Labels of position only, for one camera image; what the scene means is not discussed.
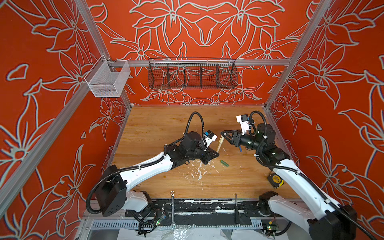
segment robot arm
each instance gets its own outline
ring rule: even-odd
[[[199,113],[193,112],[191,114],[185,132],[188,131],[189,123],[194,114],[200,116],[203,136],[192,131],[186,133],[181,139],[164,145],[163,152],[138,165],[122,169],[117,169],[115,165],[108,167],[100,181],[88,194],[87,211],[91,214],[102,213],[104,217],[110,216],[120,209],[139,212],[151,202],[151,199],[146,192],[130,191],[133,187],[150,177],[172,170],[190,160],[200,159],[204,164],[208,164],[210,160],[218,157],[219,154],[209,147],[217,136],[210,130],[204,132],[204,122]],[[92,209],[90,206],[93,193],[96,194],[100,206],[99,210]]]
[[[223,131],[222,137],[236,147],[241,145],[248,150],[256,150],[254,156],[257,161],[284,179],[310,209],[301,208],[270,191],[259,196],[258,211],[265,216],[271,213],[282,215],[307,231],[314,240],[354,239],[357,225],[353,221],[356,222],[356,211],[349,205],[341,206],[337,200],[318,188],[289,155],[275,145],[275,131],[266,124],[264,116],[260,112],[258,114],[264,123],[257,128],[253,127],[252,113],[250,117],[240,115],[236,119],[241,130]]]

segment black cable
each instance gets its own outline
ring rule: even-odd
[[[153,226],[153,224],[155,222],[158,221],[158,217],[157,217],[157,210],[158,209],[155,209],[155,208],[152,208],[149,212],[147,212],[147,214],[145,214],[141,219],[136,216],[136,214],[133,212],[133,210],[129,210],[129,212],[133,215],[133,217],[139,222],[139,227],[138,227],[138,231],[139,231],[139,235],[142,235],[144,234],[144,236],[147,235],[147,233],[150,233],[152,232],[153,230],[155,230],[156,226]],[[144,219],[146,217],[148,217],[148,215],[152,212],[152,211],[155,211],[155,216],[153,217],[153,220],[147,220],[147,221],[144,221]],[[149,228],[152,228],[151,230],[144,230],[144,227],[149,227]]]
[[[152,165],[155,165],[159,162],[161,162],[162,160],[164,159],[164,156],[162,156],[161,158],[159,158],[158,160],[154,161],[154,162],[150,162],[150,163],[145,163],[145,164],[142,164],[140,166],[140,168],[145,168],[145,167],[149,167],[149,166],[152,166]],[[124,168],[121,168],[121,169],[118,169],[117,171],[107,175],[105,178],[101,179],[99,182],[97,182],[95,184],[95,186],[93,186],[93,188],[91,189],[91,191],[89,192],[88,196],[87,196],[87,200],[85,201],[85,206],[87,208],[87,211],[90,213],[90,214],[99,214],[101,213],[101,209],[93,209],[91,207],[91,198],[92,198],[92,195],[94,194],[94,192],[96,191],[96,189],[99,187],[99,185],[104,182],[105,180],[107,180],[108,178],[110,177],[113,177],[115,175],[118,175],[119,173],[121,172],[125,172],[125,171],[131,171],[131,170],[136,170],[136,169],[139,169],[139,166],[131,166],[131,167],[124,167]]]
[[[266,119],[265,119],[263,113],[261,113],[261,112],[259,112],[259,111],[252,111],[251,114],[249,115],[249,121],[248,121],[249,124],[250,124],[250,125],[249,125],[249,129],[248,129],[248,133],[249,133],[249,135],[253,136],[253,135],[256,134],[255,122],[253,121],[253,118],[252,118],[253,114],[255,114],[255,113],[259,114],[260,117],[262,118],[262,120],[263,120],[263,122],[264,122],[264,134],[266,134],[266,128],[267,128],[267,125],[266,125]]]
[[[291,226],[292,222],[289,221],[288,222],[288,225],[281,231],[281,232],[278,232],[278,233],[275,233],[275,236],[280,236],[280,235],[283,235],[285,234],[286,231],[288,231],[289,227]],[[268,235],[268,236],[273,236],[272,233],[269,233],[269,232],[265,232],[265,235]]]
[[[201,116],[201,114],[200,113],[198,113],[198,112],[193,112],[193,113],[191,113],[191,116],[189,116],[189,120],[188,120],[188,123],[187,123],[187,127],[185,128],[185,132],[184,132],[184,134],[187,134],[188,133],[188,129],[189,129],[189,124],[191,123],[191,120],[192,120],[192,117],[193,117],[193,115],[195,115],[195,114],[197,114],[199,117],[200,117],[200,120],[201,120],[201,128],[202,128],[202,135],[201,135],[201,137],[203,137],[204,136],[204,120],[203,120],[203,117]]]
[[[153,210],[155,209],[151,209],[151,211],[149,211],[147,214],[145,214],[142,219],[140,219],[138,216],[136,216],[136,214],[133,212],[133,210],[128,210],[132,215],[133,217],[141,224],[144,224],[144,225],[152,225],[156,222],[156,218],[157,218],[157,211],[155,210],[155,217],[153,218],[152,221],[148,220],[146,222],[144,222],[144,218],[146,218]]]
[[[202,146],[202,149],[203,149],[203,150],[206,150],[207,147],[208,147],[208,143],[207,143],[207,141],[206,141],[204,138],[202,138],[202,139],[201,139],[201,142],[202,142],[203,145],[204,145],[204,146]]]
[[[267,127],[267,124],[266,124],[266,119],[264,117],[264,115],[262,113],[260,113],[259,111],[253,111],[255,113],[258,113],[262,119],[263,119],[263,122],[264,122],[264,127],[265,127],[265,134],[266,134],[266,127]],[[259,152],[260,152],[260,147],[262,146],[262,144],[264,143],[265,141],[265,138],[262,139],[262,141],[260,142],[259,146],[257,147],[257,150],[256,150],[256,160],[259,164],[261,164],[262,166],[264,167],[268,167],[268,168],[277,168],[277,169],[283,169],[283,170],[287,170],[287,171],[292,171],[294,173],[297,174],[297,170],[294,169],[294,168],[290,168],[290,167],[285,167],[285,166],[279,166],[279,165],[271,165],[271,164],[265,164],[261,161],[261,159],[259,158]],[[298,175],[300,175],[302,178],[304,178],[317,192],[318,194],[324,199],[324,200],[327,200],[327,196],[323,193],[323,191],[321,191],[321,189],[310,179],[308,178],[305,174],[303,174],[302,172],[299,172]],[[372,240],[376,240],[376,238],[368,231],[366,230],[362,225],[360,225],[358,222],[356,222],[355,220],[353,220],[348,214],[346,214],[343,210],[341,210],[338,206],[336,206],[332,201],[330,201],[328,203],[329,205],[331,205],[336,211],[338,211],[341,215],[343,215],[345,218],[347,218],[351,223],[353,223],[358,229],[360,229],[363,233],[365,233],[370,239]]]

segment screwdriver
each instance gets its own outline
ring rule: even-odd
[[[237,194],[235,194],[235,223],[240,223],[239,207],[237,206]]]

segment wooden floor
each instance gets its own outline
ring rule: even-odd
[[[250,114],[253,110],[262,111],[261,107],[248,106],[135,106],[129,115],[124,134],[112,164],[118,168],[129,167],[154,157],[163,151],[163,145],[182,137],[188,118],[193,111],[198,111],[204,119],[205,130],[211,130],[218,137],[210,147],[217,149],[220,132],[240,129],[236,115]],[[255,123],[262,122],[255,114]],[[194,116],[189,131],[201,134],[201,123]],[[274,190],[267,181],[270,170],[257,163],[255,151],[242,152],[239,148],[224,141],[219,151],[220,156],[207,165],[200,160],[192,161],[171,171],[158,174],[136,186],[133,190],[144,190],[152,198],[170,198],[170,191],[175,191],[175,198],[234,198],[255,199],[264,192]],[[288,184],[274,191],[284,198],[299,198]]]

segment plastic sheet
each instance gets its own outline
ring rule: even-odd
[[[273,239],[273,237],[267,237],[262,235],[260,232],[256,232],[254,230],[233,230],[231,235],[232,240],[267,240]],[[287,233],[276,236],[276,240],[288,240]]]
[[[219,228],[176,228],[172,230],[154,230],[147,234],[137,235],[137,231],[121,228],[118,240],[228,240],[220,235]]]

